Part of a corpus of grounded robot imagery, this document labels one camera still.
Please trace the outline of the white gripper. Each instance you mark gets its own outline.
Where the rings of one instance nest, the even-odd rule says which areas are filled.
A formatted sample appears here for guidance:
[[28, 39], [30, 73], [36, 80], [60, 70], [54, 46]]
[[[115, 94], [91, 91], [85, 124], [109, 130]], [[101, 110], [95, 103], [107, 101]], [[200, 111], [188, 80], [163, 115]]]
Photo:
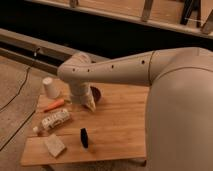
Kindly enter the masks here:
[[96, 110], [96, 105], [92, 94], [86, 94], [82, 96], [71, 95], [71, 101], [73, 104], [86, 106], [91, 111]]

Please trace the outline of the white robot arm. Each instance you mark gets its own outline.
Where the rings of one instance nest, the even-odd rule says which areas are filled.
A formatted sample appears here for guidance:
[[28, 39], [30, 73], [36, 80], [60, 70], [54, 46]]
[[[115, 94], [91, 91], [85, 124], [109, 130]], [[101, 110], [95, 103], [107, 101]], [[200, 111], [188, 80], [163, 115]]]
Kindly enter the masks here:
[[213, 171], [213, 51], [154, 50], [93, 63], [82, 52], [58, 77], [71, 101], [95, 108], [90, 84], [148, 86], [145, 139], [148, 171]]

